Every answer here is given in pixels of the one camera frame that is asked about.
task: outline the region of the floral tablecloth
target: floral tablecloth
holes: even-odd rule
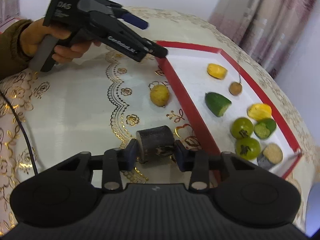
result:
[[[304,230],[308,193],[314,181],[319,180],[319,155],[305,123],[286,95],[264,69],[208,22],[178,12],[128,9],[149,22],[150,27],[145,31],[133,29],[150,40],[218,47],[234,59],[240,53],[239,64],[273,101],[302,148],[303,157],[287,180],[301,193],[295,225]],[[101,155],[107,149],[125,147],[137,130],[161,125],[168,125],[189,149],[199,149],[192,127],[174,96],[166,107],[150,102],[149,91],[157,84],[166,85],[173,94],[152,56],[137,63],[101,46],[91,47],[81,59],[57,66],[50,73],[33,73],[27,69],[1,81],[0,89],[24,121],[37,167],[43,171],[81,151]],[[2,98],[0,142],[2,235],[16,224],[9,205],[12,189],[33,175],[24,138]],[[157,165],[137,164],[135,170],[123,172],[122,178],[124,183],[187,183],[190,173],[181,173],[168,158]],[[92,183],[100,187],[101,172],[94,173]]]

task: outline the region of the brown sleeve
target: brown sleeve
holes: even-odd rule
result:
[[[31,22],[20,20],[0,34],[0,80],[28,67],[31,58],[22,52],[19,37]]]

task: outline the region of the tray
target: tray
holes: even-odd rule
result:
[[[259,140],[261,149],[274,142],[283,152],[283,160],[269,171],[286,178],[301,158],[300,146],[289,126],[274,104],[250,77],[250,75],[225,51],[197,44],[158,41],[169,51],[166,59],[157,59],[159,67],[166,75],[172,90],[178,98],[201,147],[209,154],[235,151],[236,139],[230,134],[230,126],[238,117],[248,117],[247,108],[254,103],[265,103],[272,108],[272,117],[277,129],[267,140]],[[209,63],[222,65],[228,70],[224,80],[217,80],[207,74]],[[228,91],[231,82],[242,77],[243,92],[235,97]],[[216,117],[207,108],[204,96],[216,92],[232,101],[222,117]]]

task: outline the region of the wire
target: wire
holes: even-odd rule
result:
[[[23,126],[22,126],[22,123],[18,117],[18,115],[16,114],[15,110],[13,109],[11,103],[9,102],[9,100],[5,97],[5,95],[0,91],[0,94],[1,96],[3,97],[3,99],[7,102],[7,104],[9,105],[14,117],[16,118],[17,122],[18,122],[18,125],[23,133],[23,136],[24,136],[24,139],[26,140],[26,143],[27,143],[27,147],[28,147],[28,151],[29,151],[29,156],[30,156],[30,159],[31,159],[31,163],[32,163],[32,168],[33,168],[33,172],[35,173],[35,175],[38,175],[38,170],[37,170],[37,167],[36,167],[36,162],[35,162],[35,159],[33,157],[33,153],[32,153],[32,148],[31,148],[31,144],[30,144],[30,141],[29,141],[29,138],[26,134],[26,131],[24,130]]]

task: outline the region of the cucumber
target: cucumber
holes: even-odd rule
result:
[[[276,121],[271,118],[266,118],[254,126],[254,133],[259,139],[268,139],[276,128]]]
[[[232,104],[228,98],[214,92],[205,94],[205,103],[210,111],[217,117],[223,116],[225,111]]]

